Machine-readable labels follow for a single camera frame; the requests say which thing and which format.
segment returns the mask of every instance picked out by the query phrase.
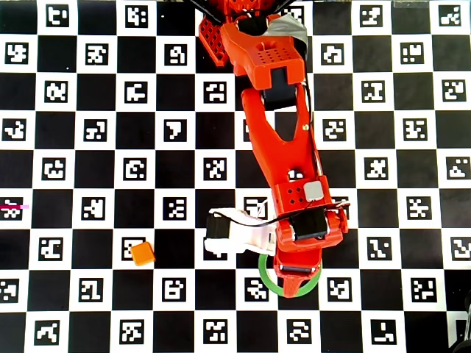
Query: white square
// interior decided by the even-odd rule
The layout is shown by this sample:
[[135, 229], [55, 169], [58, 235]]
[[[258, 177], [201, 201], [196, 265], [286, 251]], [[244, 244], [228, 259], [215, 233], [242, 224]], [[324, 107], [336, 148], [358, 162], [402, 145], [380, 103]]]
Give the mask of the white square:
[[[403, 303], [404, 311], [446, 311], [447, 304], [445, 301], [445, 272], [444, 270], [431, 270], [431, 269], [403, 269], [401, 271], [403, 280]], [[413, 302], [420, 300], [422, 297], [419, 291], [420, 283], [411, 283], [411, 279], [434, 279], [436, 290], [436, 302]]]
[[323, 74], [353, 72], [351, 35], [314, 35], [312, 45], [314, 72]]
[[36, 73], [36, 111], [75, 112], [77, 110], [77, 74], [68, 72]]
[[[431, 204], [426, 204], [426, 200], [421, 200], [421, 197], [430, 197]], [[397, 189], [397, 211], [401, 229], [442, 228], [439, 189]], [[427, 219], [430, 211], [432, 219]]]
[[2, 302], [0, 304], [0, 311], [2, 313], [25, 313], [28, 310], [29, 271], [0, 270], [0, 282], [2, 282], [3, 279], [18, 280], [18, 285], [16, 285], [15, 281], [12, 281], [10, 284], [7, 284], [5, 281], [4, 286], [9, 287], [8, 292], [10, 292], [10, 294], [7, 294], [8, 297], [15, 300], [10, 303]]
[[194, 229], [194, 189], [155, 189], [154, 200], [155, 228]]
[[195, 37], [157, 37], [157, 73], [158, 74], [194, 74], [196, 71]]
[[466, 321], [468, 314], [466, 311], [447, 311], [447, 323], [448, 323], [448, 346], [451, 347], [458, 339], [458, 333], [456, 331], [456, 322], [458, 320]]
[[[35, 346], [36, 321], [59, 321], [59, 337], [51, 335], [51, 339], [59, 340], [59, 344], [47, 346]], [[31, 353], [60, 353], [68, 349], [68, 323], [69, 311], [29, 311], [26, 313], [26, 325], [24, 330], [24, 351]]]
[[[300, 8], [303, 7], [302, 12], [303, 12], [303, 17], [301, 17], [301, 11]], [[281, 15], [285, 15], [285, 13], [290, 13], [291, 16], [293, 16], [295, 19], [297, 19], [301, 24], [306, 27], [308, 30], [308, 35], [313, 34], [313, 5], [311, 1], [295, 1], [292, 4], [290, 4], [286, 10], [281, 12]]]
[[[142, 165], [146, 173], [141, 173]], [[115, 151], [115, 189], [155, 188], [155, 150], [117, 149]]]
[[[371, 160], [368, 160], [369, 165], [366, 165], [365, 158], [371, 158]], [[397, 188], [395, 149], [357, 149], [355, 150], [355, 165], [356, 187], [358, 189]]]
[[194, 270], [160, 268], [154, 271], [154, 310], [194, 311], [194, 300]]
[[[300, 332], [288, 332], [288, 320], [296, 320], [299, 325], [303, 320], [310, 321], [311, 343], [289, 344], [288, 335], [299, 340]], [[308, 353], [321, 351], [320, 313], [318, 310], [280, 310], [278, 311], [278, 351], [279, 353]]]
[[[401, 43], [410, 44], [407, 46], [404, 44], [405, 48], [401, 52]], [[402, 60], [401, 54], [412, 54], [412, 57], [404, 57]], [[418, 61], [421, 55], [423, 64]], [[393, 72], [433, 72], [432, 35], [392, 35], [392, 70]]]
[[[28, 48], [22, 46], [22, 43], [27, 43]], [[7, 63], [7, 58], [11, 58], [13, 63]], [[35, 73], [38, 69], [37, 58], [37, 35], [0, 35], [0, 72]]]
[[358, 260], [362, 270], [400, 270], [399, 229], [359, 228]]
[[[35, 149], [36, 114], [34, 110], [0, 110], [0, 124], [0, 150]], [[4, 133], [8, 135], [6, 138], [8, 140], [3, 140]]]
[[198, 9], [194, 10], [194, 35], [195, 37], [199, 36], [199, 25], [203, 21], [204, 14]]
[[154, 1], [117, 1], [116, 23], [118, 36], [155, 36], [157, 34], [157, 4]]
[[[143, 98], [147, 99], [147, 103], [138, 103]], [[157, 76], [155, 74], [116, 74], [117, 112], [155, 112], [156, 99]]]
[[[396, 326], [396, 335], [394, 338], [384, 335], [372, 337], [371, 320], [394, 320]], [[364, 353], [402, 353], [406, 352], [406, 326], [403, 311], [376, 311], [367, 310], [361, 312], [361, 331], [363, 333], [363, 352]], [[395, 339], [396, 344], [385, 343], [390, 339]]]
[[113, 270], [153, 270], [154, 263], [147, 263], [143, 266], [134, 264], [130, 249], [144, 241], [149, 242], [154, 248], [154, 239], [155, 231], [153, 229], [114, 229]]
[[77, 37], [78, 74], [116, 74], [116, 72], [118, 72], [118, 38], [115, 35]]
[[394, 110], [393, 81], [392, 72], [353, 73], [353, 110], [366, 112]]
[[[266, 120], [270, 126], [275, 129], [275, 112], [270, 110], [265, 112]], [[234, 112], [234, 141], [235, 149], [238, 151], [252, 151], [252, 143], [250, 140], [244, 141], [244, 135], [249, 133], [249, 127], [246, 123], [245, 112], [237, 111]]]
[[70, 311], [111, 311], [112, 269], [72, 269], [70, 286]]
[[[465, 101], [459, 101], [463, 96], [462, 91], [466, 95]], [[435, 110], [471, 110], [471, 71], [435, 71], [433, 97]]]
[[434, 110], [395, 110], [396, 149], [436, 149]]
[[205, 260], [205, 240], [206, 228], [198, 228], [194, 230], [194, 267], [198, 270], [232, 270], [236, 268], [236, 253], [230, 252], [227, 254], [227, 259], [223, 259], [223, 254], [220, 260]]
[[276, 217], [272, 189], [236, 189], [235, 208], [265, 221]]
[[[440, 16], [439, 7], [441, 5], [459, 7], [455, 12], [451, 9], [450, 16]], [[459, 17], [454, 21], [459, 20], [456, 26], [449, 26], [452, 18], [459, 13]], [[434, 0], [430, 1], [430, 29], [432, 35], [468, 35], [470, 33], [470, 2], [469, 1], [451, 1], [451, 0]]]
[[[92, 198], [82, 207], [82, 198]], [[112, 229], [115, 213], [114, 189], [74, 189], [72, 228]]]
[[73, 189], [75, 179], [73, 149], [36, 149], [33, 154], [33, 189]]
[[442, 229], [443, 268], [469, 270], [471, 267], [471, 229]]
[[[0, 229], [30, 229], [31, 228], [31, 214], [32, 214], [32, 189], [0, 189], [1, 198], [9, 197], [22, 197], [23, 205], [28, 206], [27, 209], [21, 210], [21, 220], [18, 218], [17, 212], [15, 217], [8, 216], [8, 219], [4, 216], [4, 220], [0, 221]], [[12, 213], [11, 210], [3, 209], [0, 213]]]
[[[227, 320], [227, 343], [204, 344], [204, 320]], [[237, 352], [237, 312], [235, 310], [197, 310], [194, 312], [194, 351], [204, 353]]]
[[[61, 6], [67, 5], [65, 12]], [[38, 1], [38, 34], [39, 35], [78, 35], [77, 2], [75, 0], [40, 0]]]
[[335, 202], [348, 201], [350, 203], [347, 212], [348, 228], [358, 228], [358, 197], [356, 189], [331, 188], [330, 196]]
[[115, 148], [116, 112], [75, 113], [76, 150], [112, 151]]
[[31, 229], [29, 268], [70, 270], [72, 268], [72, 229]]
[[195, 152], [196, 189], [235, 189], [236, 151], [233, 149], [197, 149]]
[[314, 140], [318, 150], [355, 149], [355, 113], [317, 111], [314, 118]]
[[[269, 268], [268, 272], [272, 279], [277, 278], [273, 268]], [[258, 269], [238, 268], [235, 271], [235, 277], [235, 308], [238, 311], [276, 311], [278, 309], [278, 296], [263, 286]], [[254, 279], [249, 288], [245, 286], [246, 278]], [[254, 301], [246, 302], [246, 295], [253, 298]]]
[[[350, 268], [324, 268], [319, 279], [319, 309], [321, 311], [360, 311], [361, 310], [361, 283], [360, 270]], [[328, 294], [342, 296], [341, 302], [329, 302]]]
[[156, 112], [155, 149], [190, 151], [196, 148], [195, 112]]
[[233, 112], [236, 110], [235, 89], [234, 74], [196, 74], [195, 111]]
[[[144, 344], [119, 344], [121, 335], [121, 320], [125, 320], [130, 324], [133, 320], [135, 320], [137, 324], [140, 324], [141, 320], [144, 320]], [[129, 353], [131, 351], [132, 353], [152, 353], [153, 332], [154, 313], [151, 310], [113, 310], [111, 312], [110, 352]]]
[[[367, 13], [362, 14], [364, 9], [363, 5], [380, 8], [380, 15], [377, 10], [367, 10]], [[366, 23], [361, 23], [361, 16], [368, 16]], [[382, 18], [383, 24], [376, 21]], [[392, 33], [392, 18], [391, 18], [391, 2], [390, 1], [352, 1], [352, 35], [390, 35]]]
[[[453, 171], [447, 168], [447, 157], [465, 157], [467, 163], [470, 163], [471, 149], [437, 149], [436, 161], [439, 172], [439, 188], [441, 189], [469, 189], [471, 188], [471, 179], [452, 178], [455, 175]], [[461, 162], [465, 166], [466, 160], [463, 158]]]

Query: orange cube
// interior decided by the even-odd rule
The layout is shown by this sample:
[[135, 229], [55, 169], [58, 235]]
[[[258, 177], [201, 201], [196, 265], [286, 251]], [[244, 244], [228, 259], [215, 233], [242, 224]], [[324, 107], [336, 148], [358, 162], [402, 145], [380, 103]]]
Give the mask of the orange cube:
[[147, 263], [153, 263], [155, 261], [152, 246], [148, 241], [144, 241], [139, 245], [133, 246], [131, 248], [131, 255], [137, 266], [146, 265]]

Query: green tape circle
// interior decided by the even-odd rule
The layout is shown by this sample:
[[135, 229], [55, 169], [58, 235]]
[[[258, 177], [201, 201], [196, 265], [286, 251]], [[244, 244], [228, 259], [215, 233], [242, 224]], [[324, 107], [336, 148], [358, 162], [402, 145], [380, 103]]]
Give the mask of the green tape circle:
[[[278, 296], [283, 296], [283, 289], [273, 283], [272, 279], [268, 275], [268, 272], [266, 270], [266, 261], [268, 260], [268, 255], [260, 254], [258, 257], [258, 272], [260, 273], [260, 278], [262, 279], [262, 282], [264, 285], [270, 289], [273, 293], [276, 293]], [[298, 296], [305, 296], [307, 293], [312, 291], [316, 286], [317, 283], [319, 282], [319, 278], [321, 277], [321, 271], [322, 271], [322, 263], [321, 263], [321, 268], [319, 269], [319, 272], [316, 274], [316, 276], [312, 277], [309, 282], [307, 282], [305, 285], [303, 285], [296, 293], [296, 298]]]

